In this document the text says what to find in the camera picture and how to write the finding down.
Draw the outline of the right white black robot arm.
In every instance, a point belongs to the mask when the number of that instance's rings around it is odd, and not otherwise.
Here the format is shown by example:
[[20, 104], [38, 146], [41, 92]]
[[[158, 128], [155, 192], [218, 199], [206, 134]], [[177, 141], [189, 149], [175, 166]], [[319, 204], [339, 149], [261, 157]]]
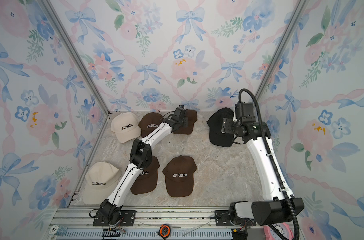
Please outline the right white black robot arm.
[[302, 198], [296, 198], [284, 179], [273, 150], [272, 136], [266, 123], [234, 122], [224, 118], [222, 134], [241, 137], [255, 161], [262, 184], [263, 200], [234, 202], [229, 207], [233, 223], [253, 220], [258, 225], [291, 222], [304, 209]]

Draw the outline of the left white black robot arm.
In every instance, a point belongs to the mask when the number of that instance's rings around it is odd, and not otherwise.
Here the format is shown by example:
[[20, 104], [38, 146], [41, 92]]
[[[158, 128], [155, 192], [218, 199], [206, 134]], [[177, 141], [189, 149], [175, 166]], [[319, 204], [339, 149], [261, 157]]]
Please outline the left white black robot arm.
[[169, 134], [188, 126], [186, 112], [184, 105], [179, 105], [174, 113], [162, 120], [148, 136], [134, 140], [127, 169], [114, 191], [100, 204], [94, 216], [94, 227], [115, 227], [125, 219], [121, 213], [125, 198], [140, 173], [151, 164], [152, 147]]

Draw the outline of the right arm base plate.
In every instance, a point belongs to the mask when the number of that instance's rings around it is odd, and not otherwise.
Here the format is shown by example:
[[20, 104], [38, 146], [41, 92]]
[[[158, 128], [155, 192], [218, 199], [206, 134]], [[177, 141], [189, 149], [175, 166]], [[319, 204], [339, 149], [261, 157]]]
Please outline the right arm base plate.
[[233, 216], [229, 210], [215, 210], [214, 216], [210, 220], [215, 220], [217, 227], [256, 227], [257, 223], [251, 219], [242, 219]]

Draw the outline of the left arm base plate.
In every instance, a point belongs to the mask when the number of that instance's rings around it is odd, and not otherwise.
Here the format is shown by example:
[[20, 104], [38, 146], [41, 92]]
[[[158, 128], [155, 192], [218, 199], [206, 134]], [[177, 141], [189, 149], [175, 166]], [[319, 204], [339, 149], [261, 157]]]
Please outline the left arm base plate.
[[98, 210], [93, 221], [94, 227], [132, 227], [134, 225], [135, 210], [115, 211], [114, 213], [102, 213]]

